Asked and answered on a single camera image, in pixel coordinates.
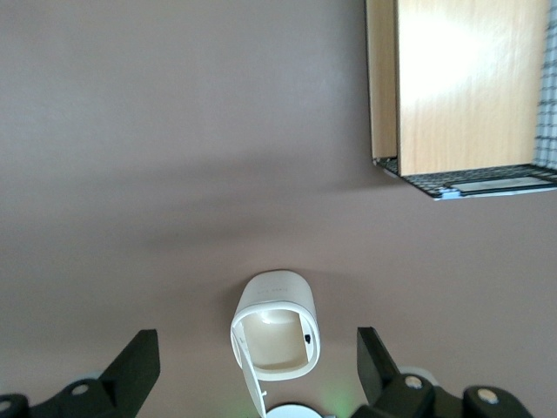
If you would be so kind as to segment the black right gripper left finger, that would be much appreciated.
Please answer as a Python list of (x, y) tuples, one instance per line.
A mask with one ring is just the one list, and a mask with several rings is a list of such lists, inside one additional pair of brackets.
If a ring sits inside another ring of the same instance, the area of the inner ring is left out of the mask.
[(34, 406), (23, 394), (2, 394), (1, 416), (135, 417), (159, 375), (158, 332), (141, 330), (97, 378), (74, 381)]

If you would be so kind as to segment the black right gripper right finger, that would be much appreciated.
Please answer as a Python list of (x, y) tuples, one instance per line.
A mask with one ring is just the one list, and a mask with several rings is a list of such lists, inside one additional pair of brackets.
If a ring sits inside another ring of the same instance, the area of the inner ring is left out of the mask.
[(367, 404), (355, 417), (530, 417), (513, 394), (485, 385), (470, 386), (457, 397), (416, 373), (403, 373), (378, 332), (357, 332), (357, 369)]

